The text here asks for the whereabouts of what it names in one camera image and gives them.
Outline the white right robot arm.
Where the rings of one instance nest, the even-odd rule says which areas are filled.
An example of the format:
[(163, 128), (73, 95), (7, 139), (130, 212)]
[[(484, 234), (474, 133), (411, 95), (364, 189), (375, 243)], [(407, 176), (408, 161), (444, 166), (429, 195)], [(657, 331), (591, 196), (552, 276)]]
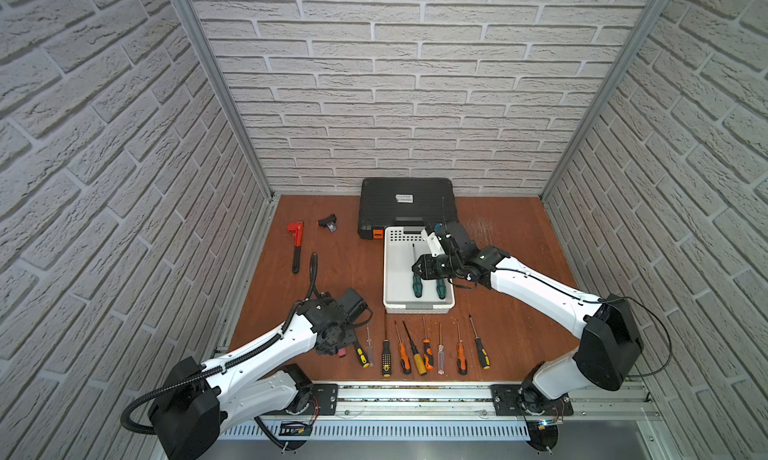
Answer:
[(425, 254), (418, 257), (412, 271), (423, 280), (460, 278), (507, 294), (556, 321), (579, 340), (576, 349), (541, 363), (526, 376), (516, 402), (528, 415), (543, 415), (570, 392), (588, 386), (619, 390), (643, 351), (625, 298), (601, 298), (570, 288), (493, 246), (464, 256)]

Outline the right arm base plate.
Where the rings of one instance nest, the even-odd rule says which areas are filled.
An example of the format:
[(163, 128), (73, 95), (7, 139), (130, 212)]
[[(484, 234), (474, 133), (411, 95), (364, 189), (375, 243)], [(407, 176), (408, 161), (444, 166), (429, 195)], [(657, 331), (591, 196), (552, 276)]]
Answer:
[(551, 400), (533, 387), (520, 384), (492, 384), (491, 400), (497, 416), (552, 416), (566, 417), (574, 414), (567, 394)]

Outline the green screwdriver end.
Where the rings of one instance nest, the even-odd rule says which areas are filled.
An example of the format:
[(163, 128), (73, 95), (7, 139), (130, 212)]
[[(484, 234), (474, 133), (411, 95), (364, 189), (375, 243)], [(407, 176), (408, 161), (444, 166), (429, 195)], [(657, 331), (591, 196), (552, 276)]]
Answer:
[(441, 300), (447, 297), (447, 286), (444, 279), (436, 280), (436, 292), (437, 292), (438, 298)]
[[(413, 254), (413, 261), (417, 263), (419, 256), (417, 254), (416, 246), (414, 243), (411, 244), (411, 248), (412, 248), (412, 254)], [(412, 271), (412, 290), (416, 298), (422, 297), (423, 295), (422, 279), (419, 277), (419, 275), (415, 271)]]

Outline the black yellow dotted screwdriver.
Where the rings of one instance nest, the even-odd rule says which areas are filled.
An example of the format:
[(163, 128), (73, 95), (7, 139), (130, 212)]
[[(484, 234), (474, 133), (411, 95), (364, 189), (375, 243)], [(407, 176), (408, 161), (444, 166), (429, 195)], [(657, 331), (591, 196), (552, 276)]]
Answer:
[(388, 336), (387, 316), (384, 316), (384, 337), (382, 342), (381, 371), (384, 378), (389, 378), (392, 374), (391, 349)]

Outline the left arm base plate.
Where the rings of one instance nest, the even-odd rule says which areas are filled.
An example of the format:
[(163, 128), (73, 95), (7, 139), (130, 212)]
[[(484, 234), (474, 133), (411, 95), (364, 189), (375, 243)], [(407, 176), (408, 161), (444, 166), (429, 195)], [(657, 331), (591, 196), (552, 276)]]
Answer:
[(310, 390), (300, 390), (286, 409), (271, 411), (268, 415), (334, 416), (338, 398), (337, 383), (314, 383)]

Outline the black yellow small screwdriver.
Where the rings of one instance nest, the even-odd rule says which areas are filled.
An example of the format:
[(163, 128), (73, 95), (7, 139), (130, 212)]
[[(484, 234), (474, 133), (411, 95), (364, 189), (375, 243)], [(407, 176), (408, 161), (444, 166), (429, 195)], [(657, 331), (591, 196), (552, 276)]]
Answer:
[(364, 351), (362, 345), (360, 344), (360, 342), (358, 340), (355, 340), (353, 342), (353, 346), (354, 346), (354, 350), (355, 350), (355, 355), (356, 355), (360, 365), (363, 368), (368, 368), (370, 366), (370, 361), (369, 361), (368, 356), (367, 356), (366, 352)]

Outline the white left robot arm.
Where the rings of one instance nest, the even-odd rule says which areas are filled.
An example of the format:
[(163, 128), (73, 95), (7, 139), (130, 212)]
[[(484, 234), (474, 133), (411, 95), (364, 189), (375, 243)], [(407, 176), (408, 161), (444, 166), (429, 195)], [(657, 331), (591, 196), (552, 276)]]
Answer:
[(356, 339), (372, 311), (348, 289), (296, 302), (287, 319), (255, 340), (203, 363), (187, 357), (162, 387), (133, 400), (121, 426), (155, 435), (170, 459), (197, 459), (221, 433), (262, 414), (300, 413), (311, 405), (312, 381), (293, 358), (309, 351), (335, 355)]

